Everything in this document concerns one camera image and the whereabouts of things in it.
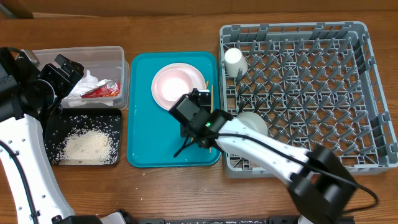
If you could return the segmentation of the red snack wrapper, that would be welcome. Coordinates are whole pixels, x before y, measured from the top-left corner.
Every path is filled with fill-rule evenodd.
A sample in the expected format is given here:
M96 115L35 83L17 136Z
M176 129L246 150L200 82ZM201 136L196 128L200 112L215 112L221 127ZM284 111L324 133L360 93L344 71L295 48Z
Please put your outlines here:
M82 98L103 98L112 97L120 94L121 84L119 82L110 81L93 90L81 94Z

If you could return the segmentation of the wooden chopstick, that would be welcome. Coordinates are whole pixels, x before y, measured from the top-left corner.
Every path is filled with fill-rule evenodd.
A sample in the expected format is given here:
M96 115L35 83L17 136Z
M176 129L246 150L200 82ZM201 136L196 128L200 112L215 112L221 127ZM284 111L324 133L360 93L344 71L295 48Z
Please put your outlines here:
M209 81L206 81L206 88L208 88Z
M210 104L210 114L213 112L213 105L214 105L214 85L211 86L211 104ZM212 147L209 148L209 153L212 153Z

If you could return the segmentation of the small pink bowl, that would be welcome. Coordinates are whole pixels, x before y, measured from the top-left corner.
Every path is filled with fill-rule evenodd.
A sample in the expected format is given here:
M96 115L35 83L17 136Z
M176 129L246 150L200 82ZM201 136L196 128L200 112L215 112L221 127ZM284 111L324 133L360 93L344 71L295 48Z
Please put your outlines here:
M177 68L171 68L160 73L155 80L155 90L165 101L177 101L182 95L193 88L189 75Z

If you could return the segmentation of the pink plate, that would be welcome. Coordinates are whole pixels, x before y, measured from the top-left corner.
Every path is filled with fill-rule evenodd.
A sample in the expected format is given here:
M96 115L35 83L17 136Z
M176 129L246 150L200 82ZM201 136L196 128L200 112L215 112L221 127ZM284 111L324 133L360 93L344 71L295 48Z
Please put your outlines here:
M171 68L177 68L177 69L180 69L180 70L186 72L192 81L192 85L193 85L192 89L194 89L194 88L206 89L206 82L205 82L205 79L204 79L202 73L194 66L189 65L187 63L172 63L169 65L166 65L165 67L161 68L156 73L156 75L152 81L152 86L151 86L153 99L161 108L163 108L165 110L169 110L172 107L172 105L175 103L175 101L165 101L159 96L159 94L155 90L155 80L160 75L161 72L171 69Z

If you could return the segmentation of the white napkin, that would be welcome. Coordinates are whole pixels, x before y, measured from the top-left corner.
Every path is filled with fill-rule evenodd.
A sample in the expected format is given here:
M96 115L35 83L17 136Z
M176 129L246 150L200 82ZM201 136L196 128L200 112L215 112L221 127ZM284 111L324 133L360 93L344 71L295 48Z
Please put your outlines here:
M85 71L85 77L83 77L73 88L73 90L69 93L66 99L77 99L81 98L82 95L85 93L94 90L102 85L107 84L111 80L109 79L102 79L98 80L97 77L91 75L89 70Z

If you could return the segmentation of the grey bowl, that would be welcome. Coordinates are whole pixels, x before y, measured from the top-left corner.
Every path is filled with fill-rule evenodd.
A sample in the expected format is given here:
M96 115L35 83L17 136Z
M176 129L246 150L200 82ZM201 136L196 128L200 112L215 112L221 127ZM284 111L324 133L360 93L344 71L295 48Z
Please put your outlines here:
M268 135L268 128L266 122L263 118L254 112L242 112L237 115L237 118L242 122L245 126L249 127L250 129L261 133L265 136Z

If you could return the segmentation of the small white cup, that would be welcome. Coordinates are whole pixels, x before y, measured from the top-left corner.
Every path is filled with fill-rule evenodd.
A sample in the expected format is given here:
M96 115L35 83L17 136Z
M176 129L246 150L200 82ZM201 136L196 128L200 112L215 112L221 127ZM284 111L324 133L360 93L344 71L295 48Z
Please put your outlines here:
M245 73L248 70L248 63L242 51L237 48L230 48L224 54L226 73L233 78L238 76L240 70Z

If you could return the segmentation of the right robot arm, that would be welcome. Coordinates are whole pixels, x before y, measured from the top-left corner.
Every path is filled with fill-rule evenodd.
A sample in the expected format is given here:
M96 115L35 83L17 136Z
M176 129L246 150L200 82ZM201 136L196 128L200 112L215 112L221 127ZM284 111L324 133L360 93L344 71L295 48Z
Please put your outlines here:
M188 113L185 125L204 148L249 159L280 179L301 217L299 222L337 223L357 189L356 181L327 148L313 150L290 146L247 127L223 110L209 113L183 96Z

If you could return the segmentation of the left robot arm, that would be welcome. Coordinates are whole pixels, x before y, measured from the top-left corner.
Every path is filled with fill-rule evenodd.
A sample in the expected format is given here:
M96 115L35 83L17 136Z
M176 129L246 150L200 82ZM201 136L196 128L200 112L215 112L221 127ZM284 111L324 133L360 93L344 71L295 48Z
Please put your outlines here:
M1 163L19 223L132 223L124 210L100 218L76 215L48 160L42 126L83 77L83 66L59 54L39 69L29 50L1 48Z

